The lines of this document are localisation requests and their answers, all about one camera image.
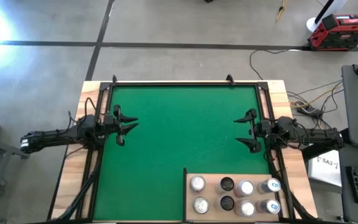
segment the can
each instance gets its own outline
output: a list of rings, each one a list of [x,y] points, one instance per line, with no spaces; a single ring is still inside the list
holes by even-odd
[[[242,180],[234,188],[234,195],[237,197],[250,196],[254,193],[254,185],[249,180]]]
[[[198,214],[205,214],[209,209],[209,202],[206,198],[198,197],[194,200],[193,208]]]
[[[256,209],[261,213],[277,214],[281,210],[281,205],[274,199],[267,199],[257,202]]]
[[[216,186],[216,191],[219,194],[229,192],[234,188],[234,181],[230,177],[223,177]]]
[[[255,205],[248,200],[236,204],[234,212],[241,217],[252,217],[256,213]]]
[[[194,175],[190,179],[190,189],[194,192],[200,192],[205,187],[205,179],[201,175]]]
[[[276,178],[270,178],[260,182],[257,188],[259,193],[267,194],[271,192],[278,192],[281,189],[281,185]]]
[[[234,200],[232,197],[225,195],[218,198],[217,208],[220,210],[231,211],[234,208]]]

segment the green felt mat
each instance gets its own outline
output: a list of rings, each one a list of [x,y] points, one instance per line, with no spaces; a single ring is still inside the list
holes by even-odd
[[[249,124],[233,121],[258,110],[254,86],[118,86],[116,104],[139,125],[124,147],[114,134],[106,143],[95,220],[181,220],[184,167],[269,173],[263,152],[251,154],[234,139],[250,137]]]

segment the desk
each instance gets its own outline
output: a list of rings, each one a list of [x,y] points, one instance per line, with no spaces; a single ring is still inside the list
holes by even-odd
[[[237,83],[246,82],[258,82],[258,81],[236,81]],[[84,82],[83,89],[81,92],[80,102],[76,112],[76,119],[84,115],[85,99],[90,97],[93,101],[97,101],[99,94],[99,86],[101,82]],[[270,99],[273,106],[273,112],[276,118],[280,116],[291,116],[291,109],[287,98],[284,82],[281,80],[268,81],[268,88],[270,92]],[[103,98],[102,110],[104,111],[107,96]],[[267,107],[267,103],[262,97],[262,106]],[[88,107],[88,114],[93,113],[93,109]],[[74,151],[79,146],[72,145],[67,149],[67,153]],[[82,176],[84,173],[84,166],[86,163],[86,150],[81,150],[72,154],[70,157],[65,159],[61,175],[59,176],[57,190],[52,200],[50,213],[48,218],[56,218],[61,215],[64,210],[69,206],[72,200],[75,198],[81,187]],[[97,152],[92,152],[92,163],[96,159]],[[288,181],[292,192],[296,195],[301,204],[307,209],[309,213],[317,217],[313,196],[311,194],[308,176],[306,174],[305,165],[303,162],[302,154],[299,150],[295,149],[284,149],[283,150],[284,163],[286,165]],[[82,217],[86,217],[88,214],[89,201],[91,197],[91,191],[89,190],[83,207]]]

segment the black floor stripe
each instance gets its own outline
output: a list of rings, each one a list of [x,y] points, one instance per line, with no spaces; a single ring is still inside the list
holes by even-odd
[[[109,3],[106,8],[106,12],[104,13],[104,18],[102,22],[102,26],[100,27],[99,35],[98,35],[98,41],[96,43],[96,46],[94,47],[91,62],[89,63],[88,71],[86,73],[85,81],[91,81],[93,77],[94,68],[96,67],[96,62],[98,61],[100,48],[102,46],[102,41],[104,38],[104,34],[106,33],[107,24],[109,23],[110,19],[110,13],[112,10],[112,4],[114,3],[114,0],[109,0]]]
[[[0,45],[56,46],[56,47],[94,47],[94,46],[96,46],[96,42],[3,40],[3,41],[0,41]]]
[[[99,37],[104,36],[106,27],[101,30]],[[13,46],[54,46],[54,47],[95,47],[92,55],[92,64],[96,65],[101,47],[137,48],[137,49],[221,49],[221,50],[302,50],[309,51],[307,46],[289,45],[232,45],[232,44],[170,44],[170,43],[124,43],[124,42],[70,42],[70,41],[27,41],[27,40],[4,40],[0,45]],[[350,50],[358,52],[358,47]]]
[[[117,43],[104,42],[102,47],[137,48],[137,49],[221,49],[221,50],[302,50],[310,51],[307,46],[289,45],[231,45],[231,44],[169,44],[169,43]],[[358,47],[351,49],[358,52]]]

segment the silver can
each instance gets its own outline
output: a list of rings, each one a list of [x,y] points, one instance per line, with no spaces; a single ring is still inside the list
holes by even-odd
[[[258,192],[267,194],[271,192],[278,192],[281,189],[280,182],[276,178],[270,178],[258,184]]]
[[[209,202],[206,198],[198,197],[194,200],[193,208],[198,214],[205,214],[209,210]]]
[[[281,210],[281,205],[274,199],[268,199],[257,202],[256,209],[261,213],[277,214]]]
[[[243,200],[236,204],[236,209],[234,212],[241,217],[252,217],[255,215],[256,209],[252,202]]]
[[[250,196],[254,193],[254,185],[249,180],[242,180],[234,188],[234,195],[237,197]]]
[[[221,181],[216,185],[216,192],[218,194],[223,194],[229,192],[234,188],[234,181],[230,177],[223,177]]]
[[[205,188],[205,179],[201,175],[195,175],[190,179],[190,189],[194,192],[200,192]]]

